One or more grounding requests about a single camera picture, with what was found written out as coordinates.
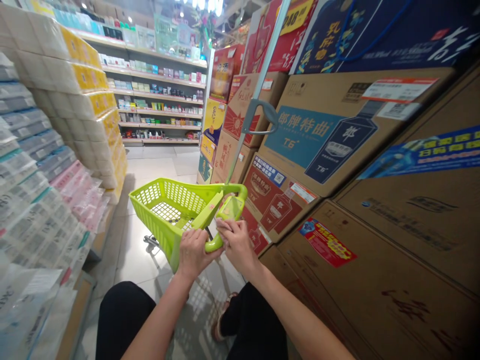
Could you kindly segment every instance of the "shelf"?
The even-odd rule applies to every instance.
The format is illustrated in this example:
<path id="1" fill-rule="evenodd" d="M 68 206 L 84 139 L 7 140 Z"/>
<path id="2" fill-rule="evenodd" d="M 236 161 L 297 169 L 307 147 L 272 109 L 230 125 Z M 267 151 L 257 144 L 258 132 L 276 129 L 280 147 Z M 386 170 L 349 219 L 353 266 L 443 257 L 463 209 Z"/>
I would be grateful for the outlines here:
<path id="1" fill-rule="evenodd" d="M 189 119 L 201 119 L 202 115 L 188 114 L 184 112 L 173 112 L 173 111 L 158 111 L 158 110 L 144 110 L 137 109 L 136 111 L 118 109 L 119 113 L 129 113 L 129 114 L 145 114 L 145 115 L 161 115 L 177 118 L 189 118 Z"/>
<path id="2" fill-rule="evenodd" d="M 121 139 L 124 144 L 144 143 L 144 144 L 198 144 L 200 140 L 169 140 L 169 139 Z"/>
<path id="3" fill-rule="evenodd" d="M 125 89 L 118 89 L 118 88 L 111 88 L 110 91 L 113 92 L 114 94 L 119 94 L 119 95 L 131 95 L 131 96 L 137 96 L 137 97 L 143 97 L 143 98 L 149 98 L 149 99 L 159 99 L 159 100 L 172 101 L 172 102 L 185 103 L 185 104 L 194 104 L 194 105 L 204 104 L 203 101 L 191 101 L 191 100 L 186 100 L 184 97 L 156 94 L 156 93 L 146 92 L 146 91 L 125 90 Z"/>
<path id="4" fill-rule="evenodd" d="M 142 143 L 142 139 L 134 139 L 134 138 L 122 138 L 121 139 L 124 144 L 131 144 L 131 143 Z"/>
<path id="5" fill-rule="evenodd" d="M 175 78 L 169 78 L 169 77 L 165 77 L 165 76 L 162 76 L 162 75 L 157 75 L 157 74 L 154 74 L 154 73 L 130 70 L 128 68 L 118 67 L 118 66 L 102 65 L 101 69 L 106 73 L 128 75 L 128 76 L 132 76 L 132 77 L 136 77 L 136 78 L 150 79 L 150 80 L 155 80 L 155 81 L 158 81 L 158 82 L 170 83 L 170 84 L 176 84 L 176 85 L 184 85 L 184 86 L 188 86 L 188 87 L 192 87 L 192 88 L 205 89 L 205 87 L 207 86 L 207 84 L 204 84 L 204 83 L 201 83 L 201 82 L 194 82 L 194 81 L 186 81 L 186 80 L 180 80 L 180 79 L 175 79 Z"/>
<path id="6" fill-rule="evenodd" d="M 138 122 L 122 122 L 118 123 L 121 127 L 126 128 L 151 128 L 151 129 L 181 129 L 181 130 L 201 130 L 201 126 L 194 125 L 169 125 L 169 124 L 149 124 L 149 123 L 138 123 Z"/>
<path id="7" fill-rule="evenodd" d="M 125 50 L 128 50 L 128 51 L 132 52 L 132 53 L 147 54 L 147 55 L 150 55 L 150 56 L 155 57 L 155 58 L 166 59 L 166 60 L 170 60 L 170 61 L 173 61 L 173 62 L 176 62 L 176 63 L 187 64 L 187 65 L 195 66 L 195 67 L 198 67 L 198 68 L 203 68 L 203 69 L 207 68 L 207 62 L 206 61 L 197 62 L 197 61 L 188 60 L 184 57 L 172 56 L 172 55 L 164 54 L 164 53 L 161 53 L 161 52 L 155 52 L 155 51 L 151 51 L 151 50 L 148 50 L 148 49 L 138 48 L 138 47 L 134 47 L 134 46 L 131 46 L 131 45 L 127 45 L 125 43 L 125 41 L 122 41 L 122 40 L 117 40 L 117 39 L 114 39 L 114 38 L 111 38 L 111 37 L 102 36 L 102 35 L 98 35 L 98 34 L 93 34 L 93 33 L 89 33 L 89 32 L 86 32 L 86 31 L 81 31 L 81 30 L 77 30 L 77 29 L 73 29 L 73 28 L 70 28 L 70 31 L 77 34 L 83 40 L 91 42 L 91 43 L 101 44 L 101 45 L 105 45 L 105 46 L 112 47 L 112 48 L 125 49 Z"/>

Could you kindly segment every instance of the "telescoping handle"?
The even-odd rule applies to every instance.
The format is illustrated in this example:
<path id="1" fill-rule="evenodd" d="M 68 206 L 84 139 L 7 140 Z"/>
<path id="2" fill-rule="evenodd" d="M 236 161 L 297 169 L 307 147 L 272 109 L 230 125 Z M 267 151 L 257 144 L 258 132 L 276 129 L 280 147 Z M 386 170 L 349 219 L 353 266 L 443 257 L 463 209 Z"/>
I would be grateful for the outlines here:
<path id="1" fill-rule="evenodd" d="M 225 184 L 230 182 L 232 178 L 232 174 L 235 170 L 235 165 L 237 164 L 237 159 L 239 158 L 240 151 L 242 149 L 242 145 L 244 144 L 245 135 L 246 134 L 253 134 L 253 135 L 268 135 L 274 133 L 279 126 L 279 115 L 275 108 L 268 102 L 263 100 L 259 100 L 260 92 L 262 91 L 262 86 L 265 81 L 265 77 L 267 76 L 267 71 L 269 70 L 270 61 L 272 61 L 272 55 L 274 54 L 275 47 L 277 46 L 277 41 L 280 36 L 280 32 L 282 31 L 282 27 L 285 21 L 285 17 L 287 16 L 287 12 L 289 11 L 290 7 L 290 0 L 283 0 L 280 5 L 280 10 L 278 12 L 278 16 L 276 17 L 275 26 L 273 27 L 273 31 L 271 33 L 270 42 L 268 44 L 268 48 L 266 49 L 265 59 L 263 60 L 263 64 L 261 65 L 260 74 L 258 75 L 258 81 L 255 86 L 255 90 L 253 91 L 253 95 L 250 100 L 250 104 L 248 105 L 248 109 L 246 111 L 245 118 L 243 120 L 243 127 L 241 128 L 240 138 L 238 139 L 238 145 L 236 147 L 235 157 L 233 158 L 233 164 L 231 165 L 230 171 L 228 172 L 228 176 L 226 177 Z M 265 114 L 268 121 L 272 124 L 269 131 L 250 131 L 250 125 L 254 119 L 255 111 L 257 108 L 261 106 L 263 109 L 263 113 Z"/>

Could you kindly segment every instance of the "leg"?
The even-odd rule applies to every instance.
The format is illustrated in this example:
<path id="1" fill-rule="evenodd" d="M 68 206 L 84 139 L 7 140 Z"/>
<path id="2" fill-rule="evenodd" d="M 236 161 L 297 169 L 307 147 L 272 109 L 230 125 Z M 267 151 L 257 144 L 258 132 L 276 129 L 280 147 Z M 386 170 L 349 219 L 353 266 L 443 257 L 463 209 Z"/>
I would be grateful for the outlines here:
<path id="1" fill-rule="evenodd" d="M 133 282 L 123 281 L 108 290 L 100 304 L 95 358 L 120 360 L 155 306 Z"/>
<path id="2" fill-rule="evenodd" d="M 251 284 L 231 300 L 220 321 L 222 335 L 237 327 L 236 339 L 227 360 L 287 360 L 287 336 L 272 307 Z"/>

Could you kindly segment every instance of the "sandal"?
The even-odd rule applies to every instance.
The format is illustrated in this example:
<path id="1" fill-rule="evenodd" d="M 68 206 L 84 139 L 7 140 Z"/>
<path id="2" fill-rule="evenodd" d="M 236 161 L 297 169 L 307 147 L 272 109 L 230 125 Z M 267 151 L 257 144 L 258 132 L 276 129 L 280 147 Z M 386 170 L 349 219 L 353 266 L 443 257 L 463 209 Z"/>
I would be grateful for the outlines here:
<path id="1" fill-rule="evenodd" d="M 220 333 L 220 321 L 222 320 L 222 316 L 225 314 L 225 312 L 229 308 L 230 301 L 232 300 L 232 298 L 236 297 L 238 294 L 239 294 L 238 292 L 232 292 L 230 296 L 226 298 L 225 303 L 223 304 L 223 310 L 218 316 L 217 321 L 215 321 L 211 326 L 211 337 L 216 342 L 222 342 L 225 340 L 225 337 Z"/>

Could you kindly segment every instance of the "green shopping basket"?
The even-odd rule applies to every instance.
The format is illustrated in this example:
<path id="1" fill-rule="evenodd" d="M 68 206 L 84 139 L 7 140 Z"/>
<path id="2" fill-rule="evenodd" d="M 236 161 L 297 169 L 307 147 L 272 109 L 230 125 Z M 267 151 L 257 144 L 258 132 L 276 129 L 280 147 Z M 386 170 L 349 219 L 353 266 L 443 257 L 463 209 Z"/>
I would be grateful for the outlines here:
<path id="1" fill-rule="evenodd" d="M 277 111 L 270 103 L 259 100 L 259 95 L 289 6 L 290 0 L 282 1 L 258 81 L 245 114 L 236 155 L 233 159 L 238 159 L 246 134 L 268 135 L 277 130 Z M 263 114 L 272 124 L 268 131 L 250 130 L 259 106 L 262 107 Z M 154 242 L 154 246 L 159 246 L 163 250 L 174 272 L 179 266 L 182 234 L 189 229 L 205 229 L 213 220 L 225 195 L 237 193 L 237 195 L 227 198 L 216 216 L 224 220 L 240 218 L 247 199 L 247 188 L 242 184 L 229 184 L 236 163 L 236 161 L 233 162 L 225 184 L 193 185 L 159 178 L 130 193 L 130 200 L 136 215 L 152 232 L 158 242 L 158 244 Z M 205 251 L 211 253 L 222 246 L 222 239 L 217 234 L 212 241 L 205 243 Z"/>

